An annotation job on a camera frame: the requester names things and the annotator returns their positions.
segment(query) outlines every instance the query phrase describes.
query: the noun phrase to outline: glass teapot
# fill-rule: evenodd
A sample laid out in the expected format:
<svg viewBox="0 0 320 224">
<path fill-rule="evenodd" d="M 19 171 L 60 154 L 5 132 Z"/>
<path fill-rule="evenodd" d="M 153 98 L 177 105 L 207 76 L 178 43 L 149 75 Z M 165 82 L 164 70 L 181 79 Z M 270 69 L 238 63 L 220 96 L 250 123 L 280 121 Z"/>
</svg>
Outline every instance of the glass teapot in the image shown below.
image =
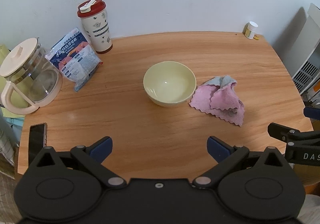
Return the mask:
<svg viewBox="0 0 320 224">
<path fill-rule="evenodd" d="M 37 38 L 17 45 L 4 59 L 0 75 L 6 79 L 1 94 L 3 106 L 10 112 L 25 115 L 49 104 L 58 94 L 62 76 L 46 58 Z M 11 102 L 15 90 L 30 106 L 18 108 Z"/>
</svg>

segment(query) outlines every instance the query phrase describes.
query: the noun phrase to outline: light green bowl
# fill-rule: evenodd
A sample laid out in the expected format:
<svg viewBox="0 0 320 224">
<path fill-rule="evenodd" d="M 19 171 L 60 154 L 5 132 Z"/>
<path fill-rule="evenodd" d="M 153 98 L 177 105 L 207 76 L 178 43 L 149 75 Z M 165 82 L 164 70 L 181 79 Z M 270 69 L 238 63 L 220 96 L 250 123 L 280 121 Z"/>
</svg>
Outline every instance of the light green bowl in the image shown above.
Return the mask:
<svg viewBox="0 0 320 224">
<path fill-rule="evenodd" d="M 165 61 L 147 70 L 143 87 L 154 103 L 171 107 L 185 102 L 193 95 L 196 77 L 184 64 Z"/>
</svg>

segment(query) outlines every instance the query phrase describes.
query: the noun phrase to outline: phone screen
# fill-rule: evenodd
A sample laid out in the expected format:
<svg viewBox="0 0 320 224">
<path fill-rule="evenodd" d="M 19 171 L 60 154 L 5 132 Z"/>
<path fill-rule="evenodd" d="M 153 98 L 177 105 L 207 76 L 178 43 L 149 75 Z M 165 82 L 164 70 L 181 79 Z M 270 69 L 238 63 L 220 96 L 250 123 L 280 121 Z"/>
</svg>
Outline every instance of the phone screen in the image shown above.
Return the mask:
<svg viewBox="0 0 320 224">
<path fill-rule="evenodd" d="M 29 165 L 35 159 L 36 155 L 40 150 L 45 147 L 46 143 L 46 124 L 38 124 L 30 127 L 29 133 L 29 155 L 28 163 Z"/>
</svg>

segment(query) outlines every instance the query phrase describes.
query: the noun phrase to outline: white cap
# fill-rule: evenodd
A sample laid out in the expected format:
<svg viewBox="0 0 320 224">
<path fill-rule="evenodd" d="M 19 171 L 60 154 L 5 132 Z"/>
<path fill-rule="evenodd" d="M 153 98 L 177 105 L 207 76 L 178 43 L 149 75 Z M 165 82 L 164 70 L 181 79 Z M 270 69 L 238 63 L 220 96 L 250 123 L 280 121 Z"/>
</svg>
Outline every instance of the white cap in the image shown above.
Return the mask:
<svg viewBox="0 0 320 224">
<path fill-rule="evenodd" d="M 33 54 L 37 44 L 37 38 L 29 38 L 17 45 L 4 59 L 0 67 L 0 76 L 7 77 L 23 66 Z"/>
<path fill-rule="evenodd" d="M 94 5 L 95 2 L 96 2 L 96 0 L 90 0 L 88 3 L 86 3 L 85 5 L 80 7 L 80 12 L 86 13 L 86 12 L 91 11 L 91 5 Z"/>
<path fill-rule="evenodd" d="M 254 23 L 253 21 L 250 21 L 248 24 L 248 29 L 252 30 L 252 31 L 256 31 L 258 28 L 258 24 Z"/>
</svg>

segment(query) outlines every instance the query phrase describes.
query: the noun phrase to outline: wooden table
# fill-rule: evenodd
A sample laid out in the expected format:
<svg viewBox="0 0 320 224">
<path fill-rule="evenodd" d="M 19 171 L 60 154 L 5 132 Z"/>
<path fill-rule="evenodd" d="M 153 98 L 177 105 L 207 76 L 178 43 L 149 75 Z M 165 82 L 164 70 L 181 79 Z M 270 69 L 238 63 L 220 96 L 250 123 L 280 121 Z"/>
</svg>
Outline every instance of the wooden table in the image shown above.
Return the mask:
<svg viewBox="0 0 320 224">
<path fill-rule="evenodd" d="M 284 152 L 285 144 L 268 136 L 270 122 L 312 130 L 291 77 L 263 36 L 259 40 L 221 32 L 133 36 L 114 40 L 113 49 L 100 58 L 103 64 L 79 92 L 63 79 L 55 100 L 26 116 L 19 173 L 28 166 L 29 127 L 43 122 L 48 124 L 47 145 L 57 151 L 111 136 L 113 152 L 103 165 L 126 180 L 195 178 L 216 164 L 206 150 L 211 135 L 253 151 L 271 145 Z M 236 79 L 235 91 L 245 105 L 243 126 L 187 103 L 172 108 L 154 104 L 143 89 L 143 76 L 150 66 L 166 60 L 188 66 L 198 85 L 217 75 Z"/>
</svg>

